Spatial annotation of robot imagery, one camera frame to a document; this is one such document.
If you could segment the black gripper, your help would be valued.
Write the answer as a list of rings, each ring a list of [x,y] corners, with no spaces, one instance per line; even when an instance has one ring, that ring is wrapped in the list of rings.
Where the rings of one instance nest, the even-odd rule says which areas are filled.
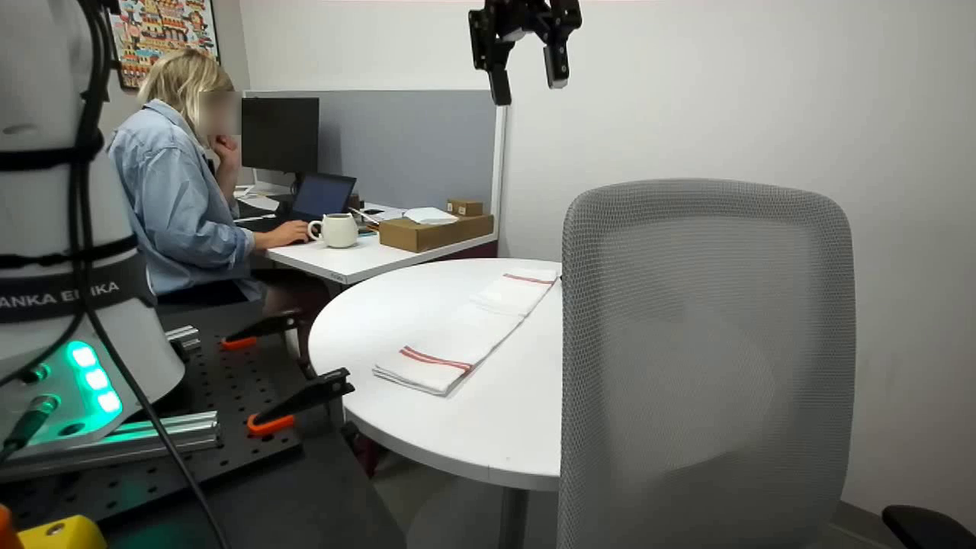
[[[505,60],[521,35],[538,35],[547,57],[547,87],[559,90],[570,75],[568,38],[583,24],[580,0],[485,0],[468,13],[468,30],[488,42],[485,73],[498,106],[512,103]]]

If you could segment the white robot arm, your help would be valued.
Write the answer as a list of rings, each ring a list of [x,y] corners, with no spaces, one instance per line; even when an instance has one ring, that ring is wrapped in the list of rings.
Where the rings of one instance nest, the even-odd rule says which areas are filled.
[[[166,396],[164,340],[101,134],[114,0],[0,0],[0,438],[102,438]]]

